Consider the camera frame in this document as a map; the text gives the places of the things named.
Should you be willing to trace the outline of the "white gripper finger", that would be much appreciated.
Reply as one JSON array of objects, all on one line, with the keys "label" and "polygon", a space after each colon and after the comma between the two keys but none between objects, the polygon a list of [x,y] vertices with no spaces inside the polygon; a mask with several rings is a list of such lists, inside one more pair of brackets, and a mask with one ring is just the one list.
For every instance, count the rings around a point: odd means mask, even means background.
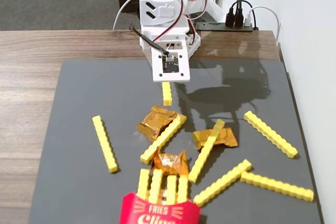
[{"label": "white gripper finger", "polygon": [[186,34],[183,39],[183,55],[190,58],[201,45],[201,37],[198,33]]}]

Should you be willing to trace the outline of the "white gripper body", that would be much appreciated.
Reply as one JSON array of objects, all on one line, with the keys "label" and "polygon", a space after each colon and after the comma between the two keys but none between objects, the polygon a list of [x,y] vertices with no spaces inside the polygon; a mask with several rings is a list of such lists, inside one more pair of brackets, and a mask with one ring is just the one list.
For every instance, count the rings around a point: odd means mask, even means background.
[{"label": "white gripper body", "polygon": [[[141,33],[150,38],[152,41],[163,33],[167,27],[163,26],[141,26]],[[186,45],[186,34],[189,32],[188,22],[178,22],[168,33],[161,37],[156,44],[166,50],[173,50],[173,45],[180,44],[180,48],[185,49],[186,55],[189,57],[188,46]]]}]

